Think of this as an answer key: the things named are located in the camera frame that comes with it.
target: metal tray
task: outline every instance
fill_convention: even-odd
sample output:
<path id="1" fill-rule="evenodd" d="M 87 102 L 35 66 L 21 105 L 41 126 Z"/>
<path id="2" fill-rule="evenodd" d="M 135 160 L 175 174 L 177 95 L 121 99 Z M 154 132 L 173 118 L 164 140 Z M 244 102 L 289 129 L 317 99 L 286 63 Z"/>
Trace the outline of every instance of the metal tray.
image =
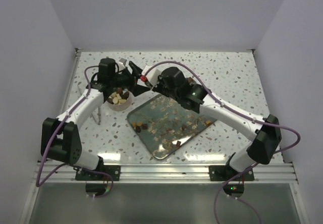
<path id="1" fill-rule="evenodd" d="M 148 124 L 147 130 L 141 129 L 136 134 L 156 159 L 166 158 L 216 121 L 186 110 L 161 94 L 129 112 L 127 120 L 130 125 L 133 122 Z"/>

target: white bowl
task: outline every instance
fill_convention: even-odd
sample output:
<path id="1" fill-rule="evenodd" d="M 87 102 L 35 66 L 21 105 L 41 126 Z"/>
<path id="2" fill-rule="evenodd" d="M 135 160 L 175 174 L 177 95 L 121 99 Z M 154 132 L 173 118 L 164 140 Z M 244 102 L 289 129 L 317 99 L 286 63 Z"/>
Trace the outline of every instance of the white bowl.
<path id="1" fill-rule="evenodd" d="M 127 99 L 127 101 L 123 104 L 110 104 L 109 102 L 107 102 L 108 106 L 110 109 L 115 110 L 115 111 L 122 111 L 125 110 L 126 108 L 128 108 L 131 105 L 132 102 L 132 93 L 129 92 L 129 97 Z"/>

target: nut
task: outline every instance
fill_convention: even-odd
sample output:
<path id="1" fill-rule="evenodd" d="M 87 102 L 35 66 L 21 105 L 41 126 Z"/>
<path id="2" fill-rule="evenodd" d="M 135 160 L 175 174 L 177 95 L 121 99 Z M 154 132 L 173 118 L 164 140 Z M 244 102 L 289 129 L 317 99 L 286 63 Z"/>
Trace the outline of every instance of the nut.
<path id="1" fill-rule="evenodd" d="M 113 104 L 118 104 L 118 101 L 119 101 L 118 98 L 116 97 L 113 98 Z"/>

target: white wall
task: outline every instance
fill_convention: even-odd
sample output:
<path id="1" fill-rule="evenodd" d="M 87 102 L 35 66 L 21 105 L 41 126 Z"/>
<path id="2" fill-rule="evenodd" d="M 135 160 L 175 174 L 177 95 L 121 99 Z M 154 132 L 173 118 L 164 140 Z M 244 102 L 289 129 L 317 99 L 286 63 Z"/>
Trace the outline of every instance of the white wall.
<path id="1" fill-rule="evenodd" d="M 287 152 L 312 223 L 322 223 L 323 0 L 285 0 L 256 50 L 256 64 L 272 113 L 299 130 Z M 287 145 L 295 140 L 283 135 Z"/>
<path id="2" fill-rule="evenodd" d="M 256 48 L 283 0 L 51 0 L 88 50 Z"/>
<path id="3" fill-rule="evenodd" d="M 18 223 L 74 49 L 49 0 L 0 0 L 0 223 Z"/>

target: speckled white table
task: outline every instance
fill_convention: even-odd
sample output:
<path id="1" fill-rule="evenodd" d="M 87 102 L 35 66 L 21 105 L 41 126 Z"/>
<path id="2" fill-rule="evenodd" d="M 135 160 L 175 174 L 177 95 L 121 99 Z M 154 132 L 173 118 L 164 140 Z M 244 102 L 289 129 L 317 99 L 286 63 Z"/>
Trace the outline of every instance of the speckled white table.
<path id="1" fill-rule="evenodd" d="M 228 102 L 255 114 L 269 114 L 258 71 L 251 52 L 83 52 L 74 77 L 68 106 L 80 96 L 86 81 L 84 69 L 98 65 L 109 57 L 133 61 L 140 67 L 165 60 L 175 60 L 192 68 L 213 92 Z M 186 77 L 188 71 L 181 69 Z M 89 77 L 97 71 L 93 69 Z M 80 129 L 83 149 L 98 154 L 105 163 L 226 163 L 229 156 L 242 149 L 248 140 L 220 121 L 215 123 L 165 160 L 156 160 L 147 151 L 127 123 L 127 114 L 155 96 L 147 92 L 133 98 L 132 105 L 123 112 L 101 107 L 101 125 L 90 117 Z M 97 110 L 93 116 L 98 118 Z M 281 154 L 275 154 L 271 163 L 283 163 Z"/>

